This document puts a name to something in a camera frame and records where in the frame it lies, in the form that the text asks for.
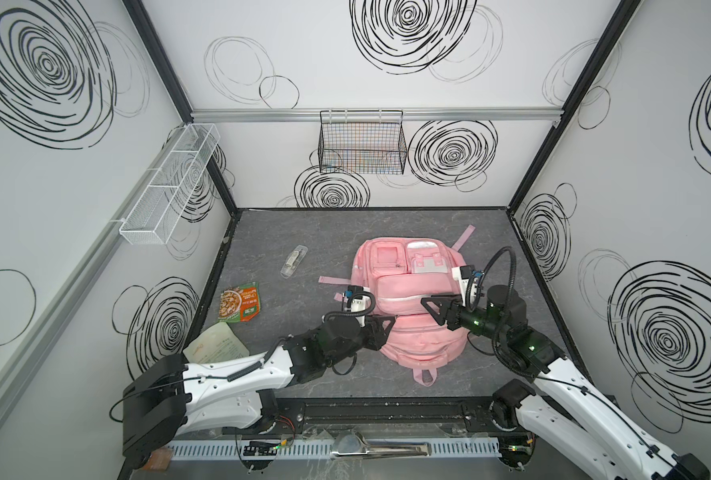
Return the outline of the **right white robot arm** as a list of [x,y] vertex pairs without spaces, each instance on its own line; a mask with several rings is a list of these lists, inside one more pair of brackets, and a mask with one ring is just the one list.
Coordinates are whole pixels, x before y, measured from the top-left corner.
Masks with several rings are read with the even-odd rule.
[[485,288],[487,269],[453,270],[457,294],[421,300],[435,322],[489,339],[495,358],[517,376],[493,394],[489,414],[503,431],[523,428],[547,441],[593,479],[707,479],[709,468],[678,454],[638,426],[603,395],[547,335],[529,326],[527,305],[515,291],[511,247],[507,284]]

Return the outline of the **pink student backpack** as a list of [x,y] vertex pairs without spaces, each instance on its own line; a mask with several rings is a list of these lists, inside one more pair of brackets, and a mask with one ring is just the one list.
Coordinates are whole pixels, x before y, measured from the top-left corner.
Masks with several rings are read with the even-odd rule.
[[435,384],[439,368],[463,353],[467,334],[437,324],[421,300],[461,292],[455,274],[465,259],[459,250],[473,232],[475,226],[467,226],[452,246],[429,238],[367,240],[355,254],[349,278],[319,278],[323,284],[359,286],[375,295],[375,314],[395,317],[379,352],[411,370],[415,382],[425,387]]

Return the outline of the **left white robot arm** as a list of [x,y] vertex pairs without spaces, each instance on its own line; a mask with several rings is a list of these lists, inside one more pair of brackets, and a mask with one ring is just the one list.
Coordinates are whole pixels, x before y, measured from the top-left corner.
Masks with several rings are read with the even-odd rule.
[[348,297],[361,300],[361,309],[329,312],[317,328],[281,337],[265,353],[207,363],[173,354],[135,378],[118,402],[123,408],[121,478],[129,478],[179,435],[222,427],[265,430],[278,417],[275,391],[319,379],[363,349],[381,350],[395,317],[377,314],[369,291]]

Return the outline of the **clear plastic pencil case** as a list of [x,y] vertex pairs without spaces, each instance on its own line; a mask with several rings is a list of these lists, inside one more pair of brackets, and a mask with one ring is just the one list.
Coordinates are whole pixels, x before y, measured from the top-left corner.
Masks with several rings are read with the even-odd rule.
[[287,257],[282,269],[281,276],[290,278],[299,268],[302,261],[305,259],[309,249],[305,245],[298,245]]

